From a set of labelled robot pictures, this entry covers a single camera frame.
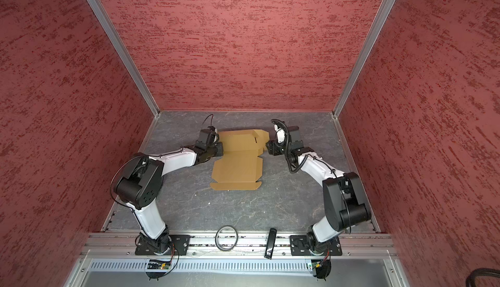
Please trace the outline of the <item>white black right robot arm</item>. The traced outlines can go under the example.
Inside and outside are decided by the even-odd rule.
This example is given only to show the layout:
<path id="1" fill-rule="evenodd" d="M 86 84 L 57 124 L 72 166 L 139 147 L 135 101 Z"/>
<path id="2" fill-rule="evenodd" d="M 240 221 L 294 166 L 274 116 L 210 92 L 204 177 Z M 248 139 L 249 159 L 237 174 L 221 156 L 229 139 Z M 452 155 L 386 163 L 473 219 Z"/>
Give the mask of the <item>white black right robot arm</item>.
<path id="1" fill-rule="evenodd" d="M 311 249 L 371 220 L 371 208 L 358 174 L 334 168 L 304 146 L 298 126 L 287 126 L 279 119 L 273 119 L 272 124 L 276 134 L 266 144 L 269 154 L 283 156 L 290 173 L 305 172 L 322 187 L 325 216 L 307 232 Z"/>

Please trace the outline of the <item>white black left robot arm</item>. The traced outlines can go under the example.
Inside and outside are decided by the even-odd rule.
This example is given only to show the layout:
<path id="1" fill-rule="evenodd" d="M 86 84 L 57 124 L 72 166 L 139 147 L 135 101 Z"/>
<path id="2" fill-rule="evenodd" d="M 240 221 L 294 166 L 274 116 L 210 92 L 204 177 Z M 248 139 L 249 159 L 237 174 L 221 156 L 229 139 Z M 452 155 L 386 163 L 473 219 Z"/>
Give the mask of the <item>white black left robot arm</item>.
<path id="1" fill-rule="evenodd" d="M 200 131 L 194 145 L 163 154 L 140 153 L 117 172 L 113 193 L 133 212 L 141 229 L 139 239 L 152 252 L 164 254 L 171 246 L 167 225 L 156 205 L 164 176 L 222 155 L 218 131 L 210 126 Z"/>

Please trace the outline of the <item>brown cardboard box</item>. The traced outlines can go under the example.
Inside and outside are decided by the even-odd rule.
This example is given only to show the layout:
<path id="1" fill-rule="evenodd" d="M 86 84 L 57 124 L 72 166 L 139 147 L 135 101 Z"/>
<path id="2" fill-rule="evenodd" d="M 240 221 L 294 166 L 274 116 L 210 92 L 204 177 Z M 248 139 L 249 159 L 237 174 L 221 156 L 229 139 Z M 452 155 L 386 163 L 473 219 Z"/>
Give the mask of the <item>brown cardboard box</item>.
<path id="1" fill-rule="evenodd" d="M 260 157 L 270 140 L 265 130 L 234 130 L 219 133 L 223 156 L 215 161 L 210 187 L 216 191 L 251 191 L 259 189 L 263 175 Z"/>

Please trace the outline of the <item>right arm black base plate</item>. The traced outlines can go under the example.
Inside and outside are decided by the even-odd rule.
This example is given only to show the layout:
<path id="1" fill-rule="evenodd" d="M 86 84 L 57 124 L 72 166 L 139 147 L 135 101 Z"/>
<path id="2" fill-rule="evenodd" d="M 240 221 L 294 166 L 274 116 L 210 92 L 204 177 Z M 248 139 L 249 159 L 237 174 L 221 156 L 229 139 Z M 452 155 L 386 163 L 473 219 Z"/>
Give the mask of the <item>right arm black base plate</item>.
<path id="1" fill-rule="evenodd" d="M 327 253 L 333 257 L 342 255 L 342 248 L 338 237 L 320 243 L 315 239 L 313 233 L 310 232 L 306 235 L 292 235 L 289 240 L 291 254 L 294 257 L 325 257 Z"/>

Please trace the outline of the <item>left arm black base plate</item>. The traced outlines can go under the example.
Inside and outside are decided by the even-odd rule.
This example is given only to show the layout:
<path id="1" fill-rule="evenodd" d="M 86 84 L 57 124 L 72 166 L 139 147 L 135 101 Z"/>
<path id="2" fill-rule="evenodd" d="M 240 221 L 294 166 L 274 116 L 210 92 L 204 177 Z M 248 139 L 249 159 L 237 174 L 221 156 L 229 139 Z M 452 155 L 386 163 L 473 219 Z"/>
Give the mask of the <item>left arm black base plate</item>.
<path id="1" fill-rule="evenodd" d="M 153 240 L 140 233 L 135 240 L 135 255 L 137 256 L 170 256 L 176 253 L 185 256 L 190 244 L 189 235 L 161 235 Z"/>

